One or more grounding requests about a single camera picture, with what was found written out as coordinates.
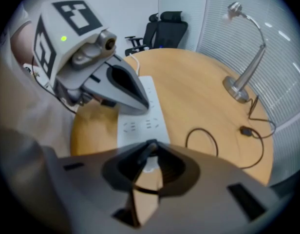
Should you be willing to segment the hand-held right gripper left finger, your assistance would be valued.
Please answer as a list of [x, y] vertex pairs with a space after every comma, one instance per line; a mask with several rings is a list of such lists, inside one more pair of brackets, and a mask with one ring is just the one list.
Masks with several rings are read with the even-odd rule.
[[155, 217], [144, 226], [137, 217], [134, 192], [154, 195], [153, 189], [135, 184], [134, 177], [119, 169], [139, 174], [155, 150], [153, 140], [95, 155], [58, 158], [45, 147], [44, 159], [70, 234], [155, 234]]

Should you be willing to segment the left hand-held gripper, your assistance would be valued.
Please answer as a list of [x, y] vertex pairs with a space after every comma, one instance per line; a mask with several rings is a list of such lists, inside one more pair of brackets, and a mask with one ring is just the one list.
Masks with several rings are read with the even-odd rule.
[[[106, 61], [115, 53], [116, 35], [85, 0], [44, 2], [37, 21], [33, 53], [58, 99], [75, 106], [92, 97], [117, 106], [127, 115], [149, 109], [145, 89], [124, 60]], [[97, 70], [104, 62], [108, 68]]]

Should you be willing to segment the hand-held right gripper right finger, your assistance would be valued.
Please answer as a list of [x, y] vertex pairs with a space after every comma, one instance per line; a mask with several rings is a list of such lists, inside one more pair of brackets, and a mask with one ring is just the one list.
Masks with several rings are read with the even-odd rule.
[[291, 200], [218, 157], [159, 143], [168, 179], [141, 234], [280, 234]]

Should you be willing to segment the white power strip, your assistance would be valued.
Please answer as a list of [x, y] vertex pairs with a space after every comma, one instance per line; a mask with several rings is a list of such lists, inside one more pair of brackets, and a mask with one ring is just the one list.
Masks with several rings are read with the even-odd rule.
[[140, 81], [149, 99], [149, 109], [143, 115], [119, 113], [117, 122], [117, 147], [156, 139], [169, 144], [170, 138], [157, 91], [151, 76], [141, 76]]

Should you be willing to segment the silver desk lamp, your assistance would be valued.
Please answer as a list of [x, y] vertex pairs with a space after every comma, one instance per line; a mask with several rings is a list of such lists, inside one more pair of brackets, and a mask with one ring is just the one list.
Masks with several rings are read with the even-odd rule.
[[261, 30], [259, 24], [249, 15], [242, 12], [242, 5], [235, 1], [231, 3], [227, 7], [227, 13], [224, 18], [228, 20], [232, 20], [235, 17], [243, 17], [250, 21], [259, 31], [262, 43], [259, 47], [259, 50], [253, 60], [250, 62], [248, 67], [243, 71], [243, 73], [238, 77], [238, 79], [234, 79], [233, 77], [226, 76], [223, 79], [223, 86], [226, 91], [239, 103], [246, 103], [249, 100], [248, 92], [245, 89], [245, 86], [248, 84], [256, 69], [258, 68], [264, 54], [266, 51], [266, 40]]

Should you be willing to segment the person's left forearm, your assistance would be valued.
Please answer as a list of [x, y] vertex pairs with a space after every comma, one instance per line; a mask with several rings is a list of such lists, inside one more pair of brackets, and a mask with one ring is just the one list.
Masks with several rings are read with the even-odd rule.
[[20, 65], [31, 63], [35, 35], [32, 23], [26, 22], [11, 37], [11, 49]]

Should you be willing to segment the black office chair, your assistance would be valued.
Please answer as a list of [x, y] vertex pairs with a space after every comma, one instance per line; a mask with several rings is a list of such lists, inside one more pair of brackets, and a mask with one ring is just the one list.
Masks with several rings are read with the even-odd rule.
[[182, 11], [165, 11], [157, 23], [153, 49], [178, 48], [185, 35], [188, 23], [182, 21]]
[[126, 40], [132, 43], [132, 48], [125, 50], [125, 56], [141, 52], [144, 50], [149, 50], [152, 48], [152, 40], [156, 33], [158, 23], [158, 14], [152, 14], [149, 17], [149, 22], [146, 26], [145, 34], [142, 38], [136, 36], [125, 37]]

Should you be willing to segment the round wooden table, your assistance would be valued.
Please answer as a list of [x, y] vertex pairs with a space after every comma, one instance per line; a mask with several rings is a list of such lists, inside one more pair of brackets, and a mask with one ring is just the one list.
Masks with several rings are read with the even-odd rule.
[[[217, 155], [267, 185], [273, 164], [273, 140], [267, 114], [258, 103], [240, 104], [222, 80], [233, 72], [221, 62], [192, 51], [154, 49], [126, 57], [141, 76], [151, 76], [170, 144]], [[118, 112], [92, 101], [79, 108], [71, 134], [72, 155], [117, 148]]]

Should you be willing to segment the person's white printed shirt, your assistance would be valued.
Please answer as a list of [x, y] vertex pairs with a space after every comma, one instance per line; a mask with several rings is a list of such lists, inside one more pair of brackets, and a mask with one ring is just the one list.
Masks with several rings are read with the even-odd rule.
[[52, 147], [58, 157], [67, 157], [71, 154], [72, 112], [37, 84], [11, 49], [12, 35], [29, 21], [20, 3], [0, 37], [0, 127], [31, 136]]

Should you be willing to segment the white window blinds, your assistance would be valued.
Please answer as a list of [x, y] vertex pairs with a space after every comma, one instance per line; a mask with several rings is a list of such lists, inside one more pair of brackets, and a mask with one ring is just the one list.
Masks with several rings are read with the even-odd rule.
[[300, 24], [283, 0], [206, 0], [198, 52], [242, 73], [266, 52], [250, 87], [276, 124], [270, 185], [300, 170]]

